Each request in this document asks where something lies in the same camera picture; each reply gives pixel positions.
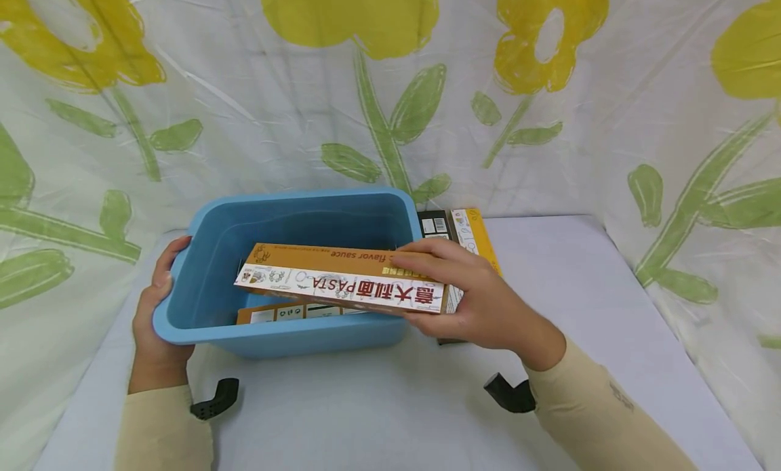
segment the white table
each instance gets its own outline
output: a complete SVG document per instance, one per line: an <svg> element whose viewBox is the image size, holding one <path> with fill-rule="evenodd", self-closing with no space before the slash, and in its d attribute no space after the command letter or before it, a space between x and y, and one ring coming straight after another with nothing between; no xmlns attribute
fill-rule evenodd
<svg viewBox="0 0 781 471"><path fill-rule="evenodd" d="M701 470L760 471L600 226L584 216L486 222L504 276L558 324L683 447ZM161 240L158 251L174 233ZM140 277L36 470L105 471L132 359ZM213 424L223 470L575 470L533 415L482 389L507 352L440 348L410 331L394 348L253 362L199 348L195 398L238 377L240 400Z"/></svg>

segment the person's right hand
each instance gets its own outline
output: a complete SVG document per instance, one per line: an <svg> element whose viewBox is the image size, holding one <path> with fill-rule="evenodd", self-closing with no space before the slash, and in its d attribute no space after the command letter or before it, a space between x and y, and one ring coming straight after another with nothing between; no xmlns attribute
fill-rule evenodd
<svg viewBox="0 0 781 471"><path fill-rule="evenodd" d="M405 252L426 252L432 256L404 255ZM538 371L554 367L564 357L564 335L531 310L485 258L456 242L431 238L399 248L393 262L464 291L456 313L407 313L405 318L422 333L461 339L484 348L508 349L530 369Z"/></svg>

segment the cardboard box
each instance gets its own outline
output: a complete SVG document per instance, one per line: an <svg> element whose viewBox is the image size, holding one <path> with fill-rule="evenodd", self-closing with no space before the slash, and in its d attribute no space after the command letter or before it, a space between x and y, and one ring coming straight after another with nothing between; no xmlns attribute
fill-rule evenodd
<svg viewBox="0 0 781 471"><path fill-rule="evenodd" d="M256 244L235 285L263 295L401 315L444 313L448 286L391 264L394 251ZM423 253L412 255L428 256Z"/></svg>
<svg viewBox="0 0 781 471"><path fill-rule="evenodd" d="M275 305L242 308L237 313L236 324L295 321L297 319L317 319L326 316L364 313L363 310L351 310L322 303L276 303Z"/></svg>
<svg viewBox="0 0 781 471"><path fill-rule="evenodd" d="M494 246L488 239L488 231L483 223L483 216L480 214L480 211L478 209L451 210L451 219L456 231L458 244L461 244L464 249L472 252L472 254L483 256L490 262L490 265L494 267L499 276L502 276L502 268L499 267L499 262L496 259ZM446 313L456 313L458 304L461 303L463 296L463 291L457 287L452 287L448 295ZM437 342L440 346L443 346L444 344L463 341L459 341L459 339L437 339Z"/></svg>

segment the floral curtain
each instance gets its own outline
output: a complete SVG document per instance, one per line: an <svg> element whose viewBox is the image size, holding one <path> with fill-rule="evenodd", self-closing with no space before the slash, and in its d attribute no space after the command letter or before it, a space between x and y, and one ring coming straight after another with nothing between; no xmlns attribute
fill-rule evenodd
<svg viewBox="0 0 781 471"><path fill-rule="evenodd" d="M779 35L781 0L0 0L0 455L200 205L390 184L596 215L781 466Z"/></svg>

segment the green stem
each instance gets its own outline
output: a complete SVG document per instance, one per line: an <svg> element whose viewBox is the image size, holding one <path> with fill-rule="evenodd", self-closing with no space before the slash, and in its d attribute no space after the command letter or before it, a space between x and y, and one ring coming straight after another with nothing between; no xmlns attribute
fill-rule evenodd
<svg viewBox="0 0 781 471"><path fill-rule="evenodd" d="M781 349L781 336L779 335L767 335L761 334L757 336L759 339L759 345L765 349Z"/></svg>
<svg viewBox="0 0 781 471"><path fill-rule="evenodd" d="M409 176L401 158L399 146L391 134L391 127L382 113L379 101L377 101L372 77L369 75L366 58L361 49L355 51L354 67L361 110L366 118L366 125L369 126L369 131L372 133L377 153L382 159L382 166L385 167L388 182L392 187L412 194L412 185L409 183Z"/></svg>
<svg viewBox="0 0 781 471"><path fill-rule="evenodd" d="M771 117L768 113L754 121L747 121L700 163L678 197L675 209L656 241L635 268L635 276L643 287L651 285L660 272L666 269L667 264L692 233L700 209L708 203L721 180L754 142L757 134L767 127Z"/></svg>
<svg viewBox="0 0 781 471"><path fill-rule="evenodd" d="M157 163L155 149L151 147L151 143L149 142L149 139L144 132L142 122L138 120L136 111L133 109L133 106L130 105L130 101L127 99L127 96L125 96L122 90L119 89L119 86L114 86L111 89L111 92L112 95L114 95L114 100L117 101L119 110L125 117L125 121L127 121L127 126L130 128L130 132L133 133L133 136L136 138L136 142L138 143L138 147L142 151L144 167L147 170L149 178L153 182L161 182L163 178L160 176L160 166Z"/></svg>
<svg viewBox="0 0 781 471"><path fill-rule="evenodd" d="M502 131L502 135L499 136L496 142L494 142L494 146L490 149L488 156L483 161L484 169L490 168L490 165L494 163L494 159L496 158L496 155L499 154L500 151L502 151L502 148L504 148L504 145L507 143L507 139L510 138L510 134L512 134L515 131L515 126L518 126L518 122L521 121L526 111L529 110L529 107L532 104L532 100L534 100L534 95L527 95L523 98L523 100L521 100L521 102L518 105L518 108L515 109L513 116L510 117L510 120L507 122L507 125L504 126L504 131Z"/></svg>
<svg viewBox="0 0 781 471"><path fill-rule="evenodd" d="M0 209L0 230L96 252L135 264L142 249L132 242L112 239L99 232L20 208Z"/></svg>

